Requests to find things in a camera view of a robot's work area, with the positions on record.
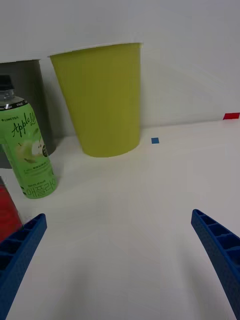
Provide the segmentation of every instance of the white table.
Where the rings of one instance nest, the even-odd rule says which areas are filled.
[[[191,214],[240,235],[240,121],[144,129],[112,158],[67,137],[51,161],[59,185],[38,200],[0,169],[24,220],[48,225],[7,320],[235,319]]]

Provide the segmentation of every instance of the black bottle cap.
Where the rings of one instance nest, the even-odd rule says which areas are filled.
[[[0,74],[0,91],[6,91],[6,90],[12,90],[12,89],[14,89],[14,86],[12,84],[10,75]]]

